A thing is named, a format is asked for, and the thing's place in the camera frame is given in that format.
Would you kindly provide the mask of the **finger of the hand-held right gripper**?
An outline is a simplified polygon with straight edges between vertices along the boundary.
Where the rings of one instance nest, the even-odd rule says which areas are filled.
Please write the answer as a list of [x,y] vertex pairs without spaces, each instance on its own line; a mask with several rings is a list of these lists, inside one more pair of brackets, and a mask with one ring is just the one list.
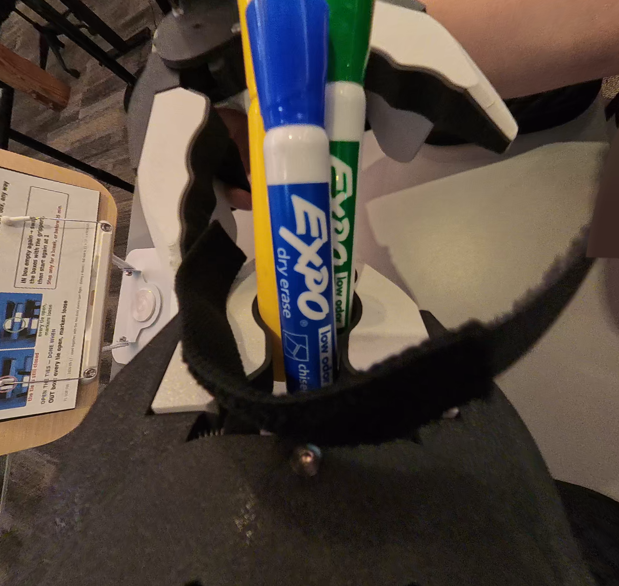
[[251,209],[248,103],[247,90],[218,105],[183,87],[133,95],[135,248],[148,231],[160,263],[180,264],[213,220],[237,241],[233,209]]
[[517,135],[504,101],[457,40],[424,12],[375,2],[367,118],[390,158],[414,158],[432,130],[502,154]]

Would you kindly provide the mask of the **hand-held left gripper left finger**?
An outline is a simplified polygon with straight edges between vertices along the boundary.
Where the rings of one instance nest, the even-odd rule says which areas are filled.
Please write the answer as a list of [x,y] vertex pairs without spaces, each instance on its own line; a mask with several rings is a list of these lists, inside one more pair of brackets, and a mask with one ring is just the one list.
[[[269,362],[266,335],[252,311],[256,295],[256,271],[241,269],[228,295],[227,319],[249,378],[258,375]],[[151,409],[156,414],[215,411],[213,397],[197,383],[182,360],[181,343],[174,350]]]

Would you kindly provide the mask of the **person's right forearm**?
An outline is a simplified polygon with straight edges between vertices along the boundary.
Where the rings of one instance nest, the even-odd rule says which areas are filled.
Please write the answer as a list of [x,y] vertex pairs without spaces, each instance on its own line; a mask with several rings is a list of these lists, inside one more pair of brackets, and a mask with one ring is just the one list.
[[618,0],[420,0],[502,99],[618,75]]

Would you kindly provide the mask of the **green dry erase marker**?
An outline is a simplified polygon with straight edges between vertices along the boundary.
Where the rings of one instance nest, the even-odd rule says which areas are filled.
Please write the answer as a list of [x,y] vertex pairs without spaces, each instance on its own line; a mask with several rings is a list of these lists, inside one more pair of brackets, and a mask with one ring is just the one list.
[[329,139],[335,320],[350,330],[355,282],[354,231],[360,149],[366,123],[364,89],[375,0],[326,0],[328,76],[324,124]]

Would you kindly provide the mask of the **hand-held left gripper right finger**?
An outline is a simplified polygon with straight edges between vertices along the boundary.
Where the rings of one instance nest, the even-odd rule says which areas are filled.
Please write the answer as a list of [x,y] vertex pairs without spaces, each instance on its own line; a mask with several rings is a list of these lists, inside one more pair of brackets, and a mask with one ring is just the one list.
[[368,370],[429,339],[412,298],[382,274],[359,274],[355,293],[361,317],[349,337],[349,363]]

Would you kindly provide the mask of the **yellow dry erase marker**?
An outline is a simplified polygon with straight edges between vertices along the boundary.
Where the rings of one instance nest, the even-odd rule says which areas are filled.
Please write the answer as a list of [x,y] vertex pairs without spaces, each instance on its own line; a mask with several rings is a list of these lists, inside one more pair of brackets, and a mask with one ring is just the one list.
[[251,198],[254,225],[254,251],[258,286],[258,309],[266,325],[267,344],[271,346],[274,380],[285,381],[280,318],[278,311],[277,284],[275,278],[274,253],[270,211],[264,166],[265,130],[259,108],[258,91],[254,76],[254,64],[246,20],[246,10],[251,0],[237,0],[241,40],[243,48],[244,73],[249,95],[248,133],[250,147]]

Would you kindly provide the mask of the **wooden plank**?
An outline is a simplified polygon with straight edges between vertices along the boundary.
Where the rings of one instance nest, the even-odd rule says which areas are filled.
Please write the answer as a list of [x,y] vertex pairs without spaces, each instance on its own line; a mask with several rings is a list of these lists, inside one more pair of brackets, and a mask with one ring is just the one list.
[[68,85],[3,44],[1,45],[1,83],[55,111],[65,109],[71,95]]

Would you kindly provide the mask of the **blue dry erase marker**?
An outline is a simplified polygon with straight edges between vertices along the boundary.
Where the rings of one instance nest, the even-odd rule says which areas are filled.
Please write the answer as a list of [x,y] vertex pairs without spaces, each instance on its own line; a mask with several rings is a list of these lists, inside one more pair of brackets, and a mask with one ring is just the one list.
[[260,113],[283,363],[291,393],[334,383],[330,149],[324,128],[326,0],[251,0],[246,10]]

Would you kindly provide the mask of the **clear acrylic sheet holder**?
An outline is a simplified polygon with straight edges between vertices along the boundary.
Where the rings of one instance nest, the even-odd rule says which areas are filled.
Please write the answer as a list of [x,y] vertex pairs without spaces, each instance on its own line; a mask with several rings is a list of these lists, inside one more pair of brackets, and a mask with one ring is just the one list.
[[85,321],[79,382],[89,384],[98,377],[102,356],[103,333],[106,318],[106,299],[113,256],[113,226],[99,221],[96,227],[89,298]]

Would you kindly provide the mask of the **printed instruction sheet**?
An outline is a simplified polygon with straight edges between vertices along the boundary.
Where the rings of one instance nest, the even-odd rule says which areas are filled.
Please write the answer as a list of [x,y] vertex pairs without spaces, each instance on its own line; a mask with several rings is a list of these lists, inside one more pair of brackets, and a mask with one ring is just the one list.
[[100,194],[1,168],[1,420],[75,406]]

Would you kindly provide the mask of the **black metal table frame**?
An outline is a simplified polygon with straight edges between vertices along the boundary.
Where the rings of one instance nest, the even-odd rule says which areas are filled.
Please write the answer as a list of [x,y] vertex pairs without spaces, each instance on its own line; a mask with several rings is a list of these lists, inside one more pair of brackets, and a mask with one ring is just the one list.
[[[126,84],[124,106],[128,109],[137,76],[123,67],[118,59],[149,42],[151,31],[148,28],[123,39],[81,0],[1,0],[1,23],[12,13],[23,18],[39,35],[39,62],[36,66],[47,71],[48,55],[51,51],[65,73],[74,79],[80,78],[81,73],[67,66],[63,59],[61,49],[64,48],[64,43],[59,37],[65,36]],[[13,141],[87,173],[98,182],[134,192],[133,184],[13,129],[11,120],[15,91],[16,89],[1,83],[2,149],[8,149],[9,142]]]

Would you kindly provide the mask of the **white mounting plate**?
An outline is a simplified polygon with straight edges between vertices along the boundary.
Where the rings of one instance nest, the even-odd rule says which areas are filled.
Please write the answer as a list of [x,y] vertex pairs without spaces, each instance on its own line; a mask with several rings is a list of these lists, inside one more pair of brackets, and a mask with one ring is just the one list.
[[178,311],[173,275],[154,248],[135,249],[126,259],[113,256],[121,286],[111,351],[115,363],[127,365]]

